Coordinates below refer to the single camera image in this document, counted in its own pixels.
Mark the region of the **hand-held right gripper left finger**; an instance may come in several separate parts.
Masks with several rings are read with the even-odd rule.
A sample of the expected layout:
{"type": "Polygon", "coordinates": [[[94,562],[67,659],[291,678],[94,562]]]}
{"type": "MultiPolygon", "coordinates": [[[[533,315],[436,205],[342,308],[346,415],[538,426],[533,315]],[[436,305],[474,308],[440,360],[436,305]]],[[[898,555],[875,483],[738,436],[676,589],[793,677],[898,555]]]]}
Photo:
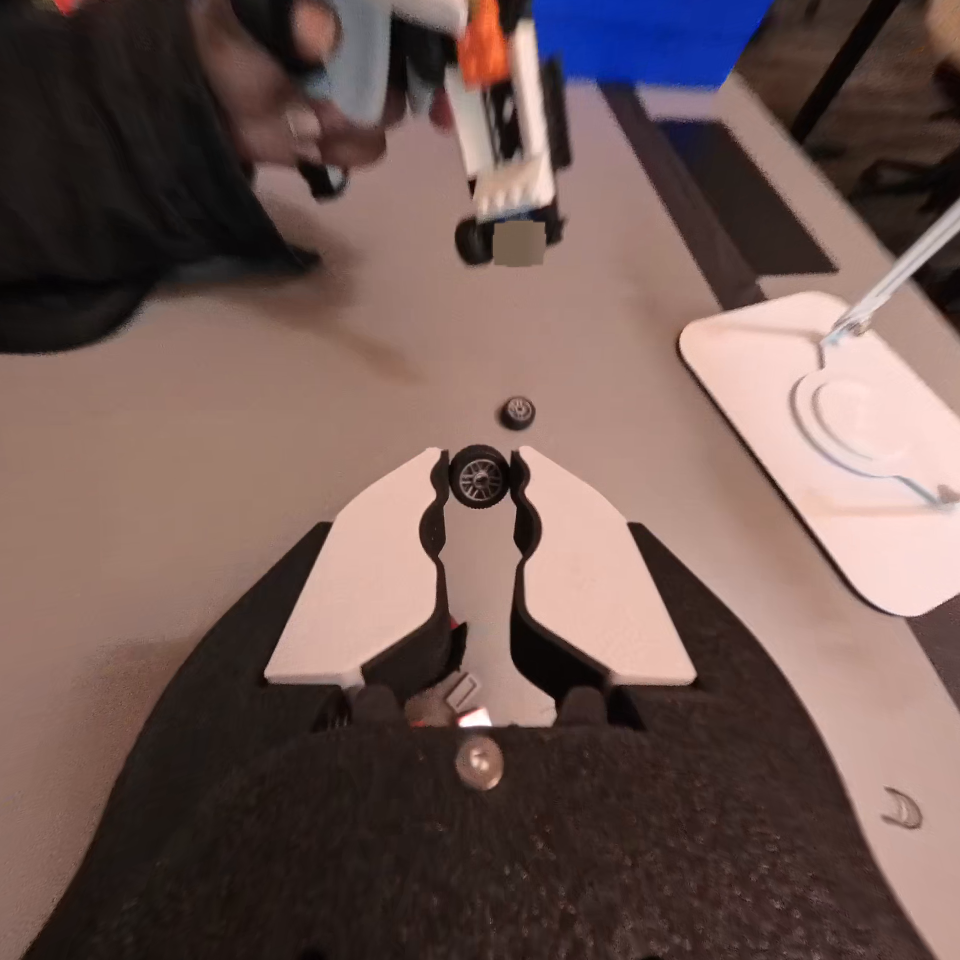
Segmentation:
{"type": "Polygon", "coordinates": [[[450,458],[428,447],[339,511],[265,667],[274,686],[384,686],[412,697],[452,649],[444,511],[450,458]]]}

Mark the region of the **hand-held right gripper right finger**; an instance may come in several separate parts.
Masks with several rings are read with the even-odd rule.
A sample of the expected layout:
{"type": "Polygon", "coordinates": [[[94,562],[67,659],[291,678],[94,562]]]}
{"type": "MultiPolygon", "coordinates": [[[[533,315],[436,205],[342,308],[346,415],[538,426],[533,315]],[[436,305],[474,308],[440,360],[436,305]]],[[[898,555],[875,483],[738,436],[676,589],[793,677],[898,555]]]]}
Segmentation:
{"type": "Polygon", "coordinates": [[[693,664],[627,518],[535,450],[510,457],[520,553],[510,657],[550,697],[573,688],[692,686],[693,664]]]}

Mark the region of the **orange lego race car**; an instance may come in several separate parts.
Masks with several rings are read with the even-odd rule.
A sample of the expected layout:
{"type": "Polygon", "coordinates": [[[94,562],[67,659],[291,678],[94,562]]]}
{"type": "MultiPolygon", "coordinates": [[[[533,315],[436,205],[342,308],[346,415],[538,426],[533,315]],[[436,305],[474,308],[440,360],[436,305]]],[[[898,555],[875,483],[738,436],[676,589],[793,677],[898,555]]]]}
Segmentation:
{"type": "Polygon", "coordinates": [[[573,156],[563,59],[541,56],[532,2],[464,9],[443,78],[471,198],[454,244],[482,267],[497,260],[497,233],[517,224],[537,225],[546,249],[563,241],[557,176],[573,156]]]}

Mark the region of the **person's left hand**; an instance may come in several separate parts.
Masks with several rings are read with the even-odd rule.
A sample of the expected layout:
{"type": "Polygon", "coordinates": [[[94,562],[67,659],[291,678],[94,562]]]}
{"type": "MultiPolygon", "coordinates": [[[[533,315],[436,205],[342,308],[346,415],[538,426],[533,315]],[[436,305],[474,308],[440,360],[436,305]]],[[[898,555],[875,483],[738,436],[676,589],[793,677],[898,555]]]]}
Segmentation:
{"type": "Polygon", "coordinates": [[[384,156],[388,132],[407,112],[404,91],[387,93],[376,125],[356,126],[335,103],[308,98],[244,30],[230,2],[191,2],[189,17],[198,59],[241,162],[327,164],[348,172],[384,156]]]}

